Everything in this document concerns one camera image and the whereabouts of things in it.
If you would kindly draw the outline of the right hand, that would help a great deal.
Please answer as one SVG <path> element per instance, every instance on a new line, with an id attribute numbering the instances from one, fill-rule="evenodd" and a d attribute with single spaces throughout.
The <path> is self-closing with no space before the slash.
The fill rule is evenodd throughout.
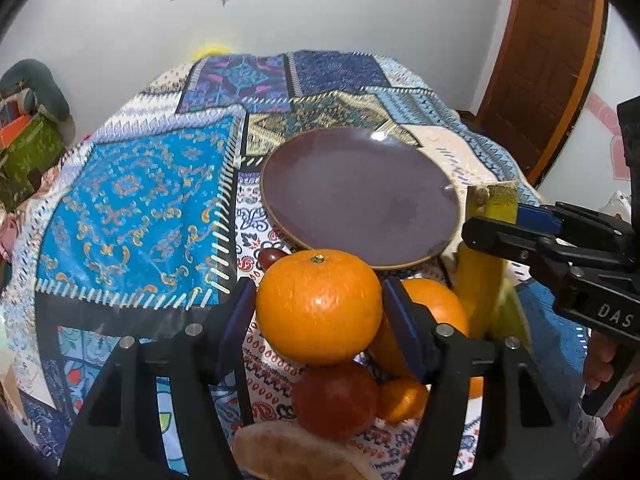
<path id="1" fill-rule="evenodd" d="M 591 333 L 582 372 L 582 378 L 589 389 L 596 390 L 612 378 L 614 374 L 612 361 L 616 350 L 615 340 L 595 330 Z"/>

